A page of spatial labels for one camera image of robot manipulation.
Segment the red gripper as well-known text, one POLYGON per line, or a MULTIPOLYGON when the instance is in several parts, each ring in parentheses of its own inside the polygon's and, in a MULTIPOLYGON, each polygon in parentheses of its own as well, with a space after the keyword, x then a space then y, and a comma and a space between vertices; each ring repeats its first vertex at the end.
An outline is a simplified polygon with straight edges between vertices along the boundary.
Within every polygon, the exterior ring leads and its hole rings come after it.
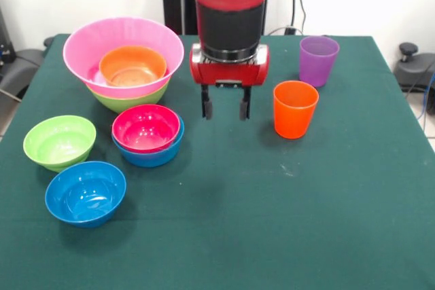
POLYGON ((245 62, 216 62, 208 59, 199 43, 190 49, 190 72, 193 80, 201 85, 202 115, 206 120, 213 116, 213 106, 209 97, 209 86, 237 84, 243 87, 239 118, 250 118, 251 86, 260 86, 268 75, 269 48, 260 44, 252 58, 245 62))

